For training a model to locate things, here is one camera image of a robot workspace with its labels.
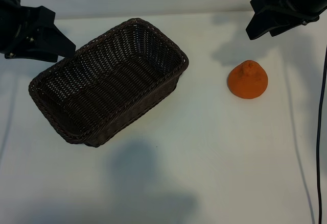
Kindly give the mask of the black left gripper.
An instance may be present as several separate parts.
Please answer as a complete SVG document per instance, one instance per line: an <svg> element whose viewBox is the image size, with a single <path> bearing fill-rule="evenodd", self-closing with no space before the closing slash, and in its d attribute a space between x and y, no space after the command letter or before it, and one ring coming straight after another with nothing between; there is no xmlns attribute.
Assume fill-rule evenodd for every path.
<svg viewBox="0 0 327 224"><path fill-rule="evenodd" d="M76 45L54 25L55 12L26 7L20 0L1 0L1 53L6 59L57 62L73 57Z"/></svg>

